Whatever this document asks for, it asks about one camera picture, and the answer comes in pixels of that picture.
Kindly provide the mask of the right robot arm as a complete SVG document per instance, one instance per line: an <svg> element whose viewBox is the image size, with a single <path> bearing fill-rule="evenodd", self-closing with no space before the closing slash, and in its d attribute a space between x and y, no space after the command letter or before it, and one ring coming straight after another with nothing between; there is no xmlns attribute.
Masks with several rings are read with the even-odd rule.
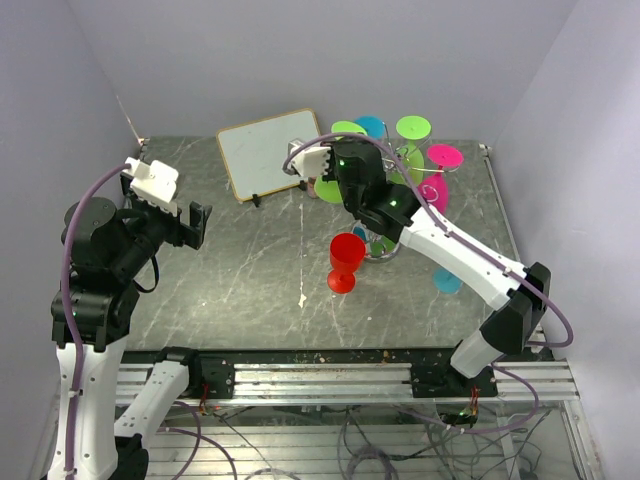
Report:
<svg viewBox="0 0 640 480"><path fill-rule="evenodd" d="M327 143L324 174L336 181L345 209L371 232L437 262L470 286L492 309L462 340L440 373L450 394L465 394L476 376L505 355L522 352L547 310L551 273L502 257L415 194L387 180L379 148L363 138Z"/></svg>

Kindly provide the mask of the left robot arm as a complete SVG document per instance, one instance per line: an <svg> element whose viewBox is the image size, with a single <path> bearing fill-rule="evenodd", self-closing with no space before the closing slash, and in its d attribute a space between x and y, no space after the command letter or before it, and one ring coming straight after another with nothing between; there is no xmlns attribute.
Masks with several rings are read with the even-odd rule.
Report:
<svg viewBox="0 0 640 480"><path fill-rule="evenodd" d="M197 351L166 347L142 391L115 420L117 377L136 304L136 277L157 263L163 244L201 247L208 206L193 202L189 221L142 201L119 208L102 197L65 215L60 290L51 304L60 368L59 428L49 479L142 479L148 443L174 402L203 387Z"/></svg>

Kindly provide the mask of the pink wine glass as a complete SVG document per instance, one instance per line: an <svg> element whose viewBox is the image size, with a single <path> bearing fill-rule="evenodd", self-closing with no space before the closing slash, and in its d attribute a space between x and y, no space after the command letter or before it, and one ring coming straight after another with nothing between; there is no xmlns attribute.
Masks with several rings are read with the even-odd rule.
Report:
<svg viewBox="0 0 640 480"><path fill-rule="evenodd" d="M445 214L450 194L445 174L457 170L463 164L464 156L457 148L447 144L431 145L426 155L437 166L437 170L420 183L419 191L431 206Z"/></svg>

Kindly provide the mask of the green wine glass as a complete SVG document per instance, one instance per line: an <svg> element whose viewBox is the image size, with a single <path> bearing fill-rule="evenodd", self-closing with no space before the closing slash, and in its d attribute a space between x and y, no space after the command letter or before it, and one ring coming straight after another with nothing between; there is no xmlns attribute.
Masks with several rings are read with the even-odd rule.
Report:
<svg viewBox="0 0 640 480"><path fill-rule="evenodd" d="M340 120L336 121L331 126L331 132L350 132L366 134L366 130L353 121ZM324 180L322 177L317 177L314 183L314 191L316 196L331 204L341 204L342 196L339 190L339 186L335 180Z"/></svg>
<svg viewBox="0 0 640 480"><path fill-rule="evenodd" d="M420 184L424 178L425 160L421 149L431 131L431 123L419 115L407 115L396 122L396 132L404 140L404 144L396 149L396 155L415 185Z"/></svg>

